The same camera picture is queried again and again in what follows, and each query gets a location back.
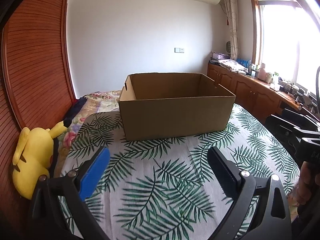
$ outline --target human hand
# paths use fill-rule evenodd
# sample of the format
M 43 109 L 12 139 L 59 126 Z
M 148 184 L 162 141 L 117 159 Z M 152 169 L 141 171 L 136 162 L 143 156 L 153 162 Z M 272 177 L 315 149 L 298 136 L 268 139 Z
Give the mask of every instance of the human hand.
M 315 176 L 315 182 L 320 186 L 320 174 Z M 298 182 L 298 188 L 296 191 L 296 199 L 300 205 L 304 205 L 311 197 L 311 191 L 308 185 L 312 184 L 311 171 L 308 168 L 308 163 L 304 162 L 300 170 L 300 178 Z

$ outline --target pikachu plush toy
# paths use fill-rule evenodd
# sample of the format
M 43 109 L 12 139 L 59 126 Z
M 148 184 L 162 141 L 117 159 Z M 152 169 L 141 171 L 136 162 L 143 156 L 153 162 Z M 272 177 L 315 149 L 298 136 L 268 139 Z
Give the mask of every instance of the pikachu plush toy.
M 51 130 L 34 128 L 30 131 L 27 127 L 22 129 L 12 158 L 15 166 L 13 184 L 21 196 L 31 199 L 39 176 L 44 174 L 49 177 L 53 139 L 66 130 L 63 122 L 57 123 Z

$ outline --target wooden slat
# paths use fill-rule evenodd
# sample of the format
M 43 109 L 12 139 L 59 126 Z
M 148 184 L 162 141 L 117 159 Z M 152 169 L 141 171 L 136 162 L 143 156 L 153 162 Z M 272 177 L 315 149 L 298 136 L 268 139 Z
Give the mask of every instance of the wooden slat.
M 0 63 L 0 211 L 18 232 L 28 201 L 12 183 L 12 156 L 22 125 L 52 128 L 74 99 L 66 40 L 67 0 L 24 0 L 8 21 Z

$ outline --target cardboard box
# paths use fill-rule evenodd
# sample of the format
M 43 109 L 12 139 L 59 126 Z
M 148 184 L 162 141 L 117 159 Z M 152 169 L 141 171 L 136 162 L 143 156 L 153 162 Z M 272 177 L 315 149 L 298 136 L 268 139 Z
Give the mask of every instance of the cardboard box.
M 127 141 L 224 130 L 236 96 L 198 73 L 129 75 L 119 106 Z

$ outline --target curtain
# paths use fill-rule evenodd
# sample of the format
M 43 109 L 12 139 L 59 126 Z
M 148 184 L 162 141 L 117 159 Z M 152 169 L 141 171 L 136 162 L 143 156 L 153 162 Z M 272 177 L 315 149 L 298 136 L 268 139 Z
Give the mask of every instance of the curtain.
M 237 0 L 224 0 L 230 27 L 231 59 L 236 60 L 240 56 L 238 44 L 238 5 Z

